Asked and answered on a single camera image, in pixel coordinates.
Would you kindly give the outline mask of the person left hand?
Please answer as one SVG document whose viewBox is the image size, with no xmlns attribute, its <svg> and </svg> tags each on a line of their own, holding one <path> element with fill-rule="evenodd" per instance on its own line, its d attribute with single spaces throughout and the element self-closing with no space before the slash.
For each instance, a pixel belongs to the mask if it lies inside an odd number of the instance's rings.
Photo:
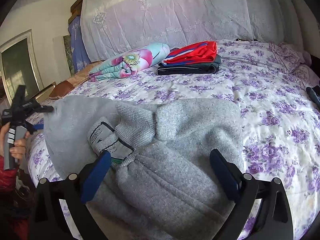
<svg viewBox="0 0 320 240">
<path fill-rule="evenodd" d="M 1 141 L 0 141 L 0 155 L 1 157 L 4 156 L 4 143 L 6 142 L 5 140 L 5 135 L 8 133 L 10 128 L 10 123 L 5 124 L 4 126 L 1 127 Z M 26 153 L 26 144 L 27 144 L 27 139 L 30 136 L 30 133 L 26 131 L 24 137 L 22 139 L 18 139 L 14 142 L 14 147 L 12 147 L 9 152 L 13 158 L 15 158 L 18 161 L 18 164 L 20 165 L 22 163 L 23 157 L 25 156 Z"/>
</svg>

